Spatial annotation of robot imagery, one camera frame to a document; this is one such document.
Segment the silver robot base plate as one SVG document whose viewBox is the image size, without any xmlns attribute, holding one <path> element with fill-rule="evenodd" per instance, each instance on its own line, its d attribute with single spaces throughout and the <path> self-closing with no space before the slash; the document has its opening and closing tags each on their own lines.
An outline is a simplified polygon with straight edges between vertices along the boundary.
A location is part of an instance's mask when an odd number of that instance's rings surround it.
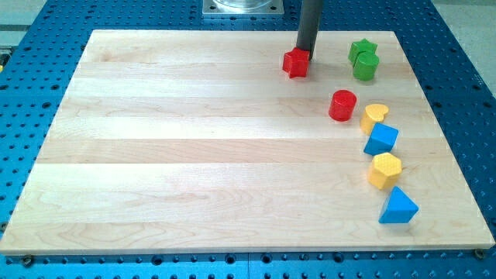
<svg viewBox="0 0 496 279">
<path fill-rule="evenodd" d="M 282 15 L 283 0 L 203 0 L 204 16 L 223 15 Z"/>
</svg>

